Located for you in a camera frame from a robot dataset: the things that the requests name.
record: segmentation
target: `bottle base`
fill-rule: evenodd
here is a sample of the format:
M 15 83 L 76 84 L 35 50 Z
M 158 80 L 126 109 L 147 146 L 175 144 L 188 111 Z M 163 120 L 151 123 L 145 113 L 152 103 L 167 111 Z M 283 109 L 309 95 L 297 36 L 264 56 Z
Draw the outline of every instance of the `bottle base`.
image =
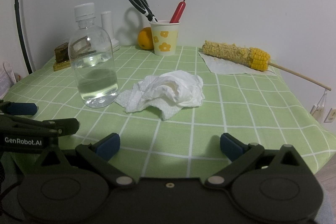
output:
M 91 108 L 101 108 L 110 105 L 117 98 L 118 92 L 111 93 L 99 98 L 84 101 L 84 104 Z

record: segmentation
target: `black pole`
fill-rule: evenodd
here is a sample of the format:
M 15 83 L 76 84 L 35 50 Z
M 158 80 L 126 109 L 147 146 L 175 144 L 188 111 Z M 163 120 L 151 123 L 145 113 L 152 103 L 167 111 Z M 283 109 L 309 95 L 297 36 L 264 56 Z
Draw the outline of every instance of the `black pole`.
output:
M 33 71 L 32 71 L 32 67 L 31 67 L 30 62 L 29 62 L 29 58 L 28 58 L 28 54 L 27 54 L 27 49 L 26 49 L 25 41 L 23 39 L 23 34 L 22 34 L 19 0 L 14 0 L 14 9 L 15 9 L 15 18 L 16 18 L 17 33 L 19 35 L 20 46 L 21 46 L 23 58 L 25 60 L 28 73 L 31 74 L 31 73 L 33 73 Z

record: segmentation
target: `bottle neck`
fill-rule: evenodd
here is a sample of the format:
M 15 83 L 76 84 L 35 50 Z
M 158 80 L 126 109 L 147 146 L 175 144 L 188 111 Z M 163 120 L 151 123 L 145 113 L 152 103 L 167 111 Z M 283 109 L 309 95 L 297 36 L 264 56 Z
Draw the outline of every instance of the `bottle neck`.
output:
M 84 28 L 88 28 L 91 27 L 95 24 L 95 18 L 88 18 L 88 19 L 83 19 L 83 20 L 79 20 L 78 22 L 78 28 L 79 29 L 84 29 Z

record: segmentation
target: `wooden floor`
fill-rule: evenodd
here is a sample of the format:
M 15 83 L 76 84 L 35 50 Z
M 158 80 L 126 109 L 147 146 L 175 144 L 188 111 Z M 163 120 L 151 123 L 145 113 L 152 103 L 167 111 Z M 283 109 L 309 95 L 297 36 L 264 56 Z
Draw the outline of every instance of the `wooden floor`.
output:
M 330 195 L 336 223 L 336 154 L 317 172 L 316 178 Z

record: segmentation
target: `paper cup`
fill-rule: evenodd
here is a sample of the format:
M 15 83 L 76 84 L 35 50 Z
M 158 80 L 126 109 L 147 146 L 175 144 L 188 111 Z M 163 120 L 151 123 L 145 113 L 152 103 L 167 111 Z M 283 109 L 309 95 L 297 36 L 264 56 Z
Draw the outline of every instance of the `paper cup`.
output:
M 175 54 L 177 35 L 180 23 L 169 23 L 169 20 L 159 20 L 151 23 L 154 53 L 159 56 Z

